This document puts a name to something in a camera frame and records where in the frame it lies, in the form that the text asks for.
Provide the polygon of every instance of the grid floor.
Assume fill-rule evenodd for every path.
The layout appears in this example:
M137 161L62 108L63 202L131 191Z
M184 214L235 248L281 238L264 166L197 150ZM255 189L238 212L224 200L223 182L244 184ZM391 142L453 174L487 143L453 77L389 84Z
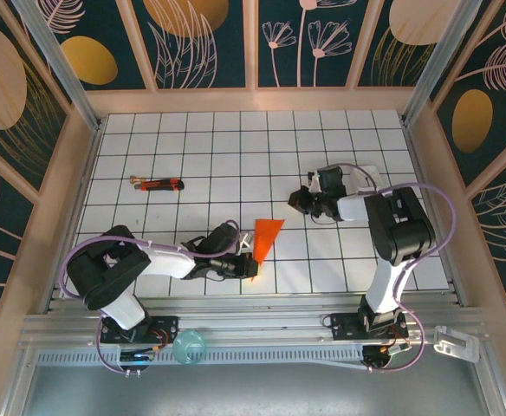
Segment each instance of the grid floor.
M362 292L376 269L368 223L316 224L286 202L308 171L338 162L374 165L385 185L416 180L393 110L111 114L75 243L117 224L175 244L226 219L248 231L257 218L285 219L253 281L141 276L131 290L144 298ZM131 175L182 178L185 189L136 191ZM422 262L406 289L448 289L440 258Z

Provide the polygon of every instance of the clear cup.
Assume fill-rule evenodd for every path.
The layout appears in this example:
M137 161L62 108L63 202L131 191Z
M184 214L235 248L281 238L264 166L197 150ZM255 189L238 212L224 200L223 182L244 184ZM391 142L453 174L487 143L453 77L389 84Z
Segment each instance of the clear cup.
M197 364L207 352L207 341L195 329L180 332L172 344L172 353L177 362L184 365Z

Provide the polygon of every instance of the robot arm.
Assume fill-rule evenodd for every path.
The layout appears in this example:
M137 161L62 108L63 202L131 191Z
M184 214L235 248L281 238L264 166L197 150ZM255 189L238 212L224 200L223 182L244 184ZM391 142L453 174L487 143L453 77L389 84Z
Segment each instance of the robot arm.
M370 172L381 186L378 171ZM305 215L318 218L325 214L334 221L368 221L371 238L378 253L373 282L363 296L360 318L367 332L385 328L397 321L395 299L401 297L406 279L398 279L408 262L426 253L436 241L432 225L412 188L374 193L365 177L352 174L356 194L347 196L339 166L310 172L309 188L292 193L289 204Z

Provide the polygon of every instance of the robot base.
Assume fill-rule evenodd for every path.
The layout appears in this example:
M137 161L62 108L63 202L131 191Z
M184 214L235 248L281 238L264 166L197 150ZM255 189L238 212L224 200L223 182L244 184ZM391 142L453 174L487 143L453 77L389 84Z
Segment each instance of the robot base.
M120 331L120 327L113 318L103 318L103 330L101 332L101 344L158 344L158 333L162 340L168 335L167 344L172 344L176 335L178 335L178 317L177 316L151 316L147 318L148 327L145 333L138 340L130 342Z
M393 340L409 338L409 331L405 322L405 316L398 314L394 324L388 325L381 330L367 332L356 312L350 314L332 314L329 316L328 328L332 329L334 341L369 341L369 340Z

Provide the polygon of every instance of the orange triangle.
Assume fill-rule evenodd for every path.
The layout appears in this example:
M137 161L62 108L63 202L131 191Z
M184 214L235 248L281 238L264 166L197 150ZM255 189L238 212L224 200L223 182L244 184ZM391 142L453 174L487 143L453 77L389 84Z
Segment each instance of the orange triangle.
M259 265L263 264L264 259L269 254L283 224L283 219L258 219L255 222L253 258Z

